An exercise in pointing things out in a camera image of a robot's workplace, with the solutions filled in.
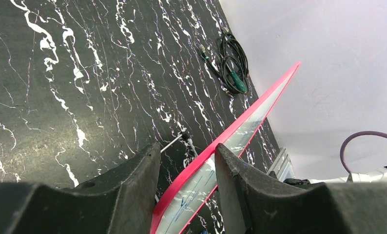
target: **purple cable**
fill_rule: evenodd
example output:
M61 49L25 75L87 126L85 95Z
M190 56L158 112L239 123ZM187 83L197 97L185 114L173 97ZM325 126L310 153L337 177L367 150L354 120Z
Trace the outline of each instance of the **purple cable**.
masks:
M347 139L343 142L343 144L341 145L341 148L340 148L340 160L341 160L341 164L343 165L344 169L348 172L348 173L351 173L351 170L348 168L347 164L346 164L346 161L344 160L344 150L346 150L346 146L347 144L353 140L354 138L356 137L360 137L360 136L369 136L369 135L372 135L372 136L378 136L378 137L384 137L387 139L387 133L381 133L381 132L375 132L375 131L364 131L364 132L358 132L358 133L354 133L352 134L351 136L347 137Z

